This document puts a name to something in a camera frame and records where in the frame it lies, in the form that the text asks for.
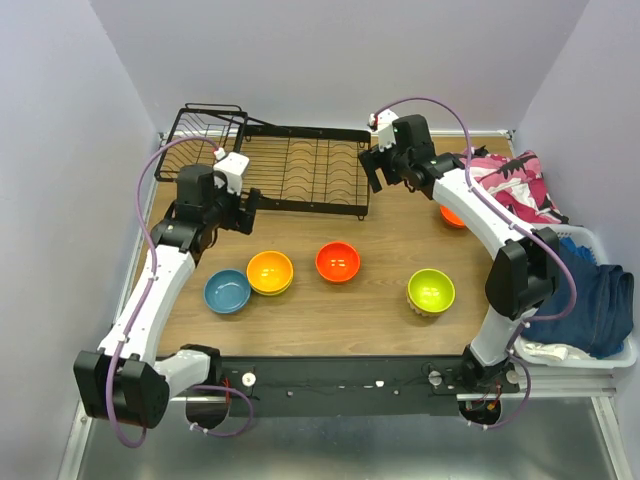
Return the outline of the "black wire dish rack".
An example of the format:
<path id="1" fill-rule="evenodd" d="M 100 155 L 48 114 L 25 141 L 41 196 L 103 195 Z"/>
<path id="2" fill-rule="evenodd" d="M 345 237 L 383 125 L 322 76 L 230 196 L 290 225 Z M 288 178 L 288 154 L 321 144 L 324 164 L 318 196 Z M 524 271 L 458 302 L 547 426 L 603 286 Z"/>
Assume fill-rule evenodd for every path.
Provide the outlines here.
<path id="1" fill-rule="evenodd" d="M 195 136 L 249 158 L 243 188 L 261 192 L 260 209 L 360 220 L 368 214 L 369 184 L 359 162 L 371 147 L 366 130 L 277 125 L 238 105 L 187 103 L 164 140 Z"/>

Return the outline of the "orange-yellow bowl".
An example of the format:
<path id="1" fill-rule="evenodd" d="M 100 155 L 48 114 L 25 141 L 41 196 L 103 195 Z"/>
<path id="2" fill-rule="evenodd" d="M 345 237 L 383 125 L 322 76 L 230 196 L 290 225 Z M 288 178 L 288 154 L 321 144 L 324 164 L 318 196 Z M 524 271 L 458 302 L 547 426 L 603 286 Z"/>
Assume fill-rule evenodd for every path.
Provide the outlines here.
<path id="1" fill-rule="evenodd" d="M 280 251 L 268 250 L 254 255 L 246 267 L 250 286 L 271 292 L 292 282 L 293 263 Z"/>

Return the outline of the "blue bowl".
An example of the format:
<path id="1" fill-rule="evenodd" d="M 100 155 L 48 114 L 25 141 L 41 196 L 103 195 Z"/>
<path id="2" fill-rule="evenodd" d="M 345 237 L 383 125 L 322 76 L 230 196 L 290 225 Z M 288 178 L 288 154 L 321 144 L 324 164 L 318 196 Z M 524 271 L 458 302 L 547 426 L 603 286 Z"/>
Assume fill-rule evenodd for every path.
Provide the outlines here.
<path id="1" fill-rule="evenodd" d="M 234 314 L 249 302 L 252 289 L 246 275 L 235 269 L 223 269 L 205 283 L 203 298 L 207 307 L 218 314 Z"/>

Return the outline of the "yellow-green bowl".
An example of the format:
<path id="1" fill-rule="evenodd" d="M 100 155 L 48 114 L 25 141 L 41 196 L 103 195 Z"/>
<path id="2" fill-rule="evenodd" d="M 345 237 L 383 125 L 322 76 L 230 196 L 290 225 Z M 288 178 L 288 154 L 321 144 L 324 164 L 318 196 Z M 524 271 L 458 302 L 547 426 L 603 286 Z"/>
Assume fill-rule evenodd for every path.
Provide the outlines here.
<path id="1" fill-rule="evenodd" d="M 255 286 L 251 286 L 252 290 L 254 292 L 256 292 L 259 295 L 263 295 L 263 296 L 278 296 L 282 293 L 284 293 L 289 287 L 290 287 L 291 283 L 282 286 L 281 288 L 271 291 L 271 292 L 267 292 L 265 290 L 260 290 L 259 288 L 255 287 Z"/>

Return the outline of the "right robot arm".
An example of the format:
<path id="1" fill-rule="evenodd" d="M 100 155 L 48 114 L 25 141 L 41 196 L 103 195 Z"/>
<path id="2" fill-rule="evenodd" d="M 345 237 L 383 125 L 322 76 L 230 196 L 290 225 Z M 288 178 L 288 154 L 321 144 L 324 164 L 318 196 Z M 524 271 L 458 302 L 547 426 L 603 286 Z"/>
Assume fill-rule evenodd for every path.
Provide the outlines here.
<path id="1" fill-rule="evenodd" d="M 466 390 L 483 391 L 504 371 L 516 338 L 559 285 L 558 237 L 550 228 L 533 228 L 482 191 L 469 160 L 437 153 L 423 116 L 384 110 L 371 115 L 368 125 L 377 143 L 359 161 L 371 190 L 402 183 L 422 193 L 458 216 L 491 256 L 489 309 L 458 368 Z"/>

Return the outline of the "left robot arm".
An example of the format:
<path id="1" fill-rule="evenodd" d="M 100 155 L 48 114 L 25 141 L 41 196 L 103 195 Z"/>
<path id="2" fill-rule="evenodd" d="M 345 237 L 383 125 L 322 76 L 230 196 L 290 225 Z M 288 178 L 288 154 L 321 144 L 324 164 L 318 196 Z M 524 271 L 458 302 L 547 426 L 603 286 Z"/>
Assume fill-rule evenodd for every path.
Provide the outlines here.
<path id="1" fill-rule="evenodd" d="M 89 416 L 152 429 L 171 398 L 220 387 L 218 350 L 187 345 L 165 360 L 156 353 L 173 305 L 218 229 L 252 231 L 260 193 L 251 189 L 241 197 L 248 165 L 248 158 L 230 153 L 212 166 L 180 169 L 176 198 L 149 233 L 151 246 L 129 300 L 96 351 L 82 351 L 74 362 Z"/>

